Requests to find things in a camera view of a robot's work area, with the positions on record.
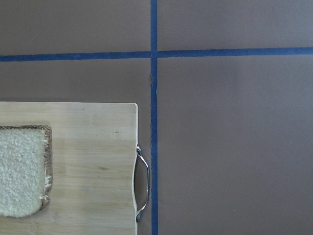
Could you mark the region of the white bread slice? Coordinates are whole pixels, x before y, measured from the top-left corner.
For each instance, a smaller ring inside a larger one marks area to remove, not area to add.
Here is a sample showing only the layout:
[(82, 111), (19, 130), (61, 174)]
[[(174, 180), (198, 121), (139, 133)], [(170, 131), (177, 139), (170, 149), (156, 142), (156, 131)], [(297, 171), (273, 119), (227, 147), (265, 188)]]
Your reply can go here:
[(41, 211), (52, 188), (52, 128), (0, 128), (0, 215), (22, 218)]

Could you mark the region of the wooden cutting board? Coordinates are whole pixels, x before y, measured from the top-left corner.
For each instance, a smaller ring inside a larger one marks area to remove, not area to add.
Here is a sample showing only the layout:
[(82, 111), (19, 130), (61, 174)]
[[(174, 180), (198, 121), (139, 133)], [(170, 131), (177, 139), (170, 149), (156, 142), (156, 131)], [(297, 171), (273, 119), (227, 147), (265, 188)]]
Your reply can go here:
[(50, 202), (25, 218), (2, 217), (3, 235), (137, 234), (134, 103), (2, 102), (0, 123), (52, 128)]

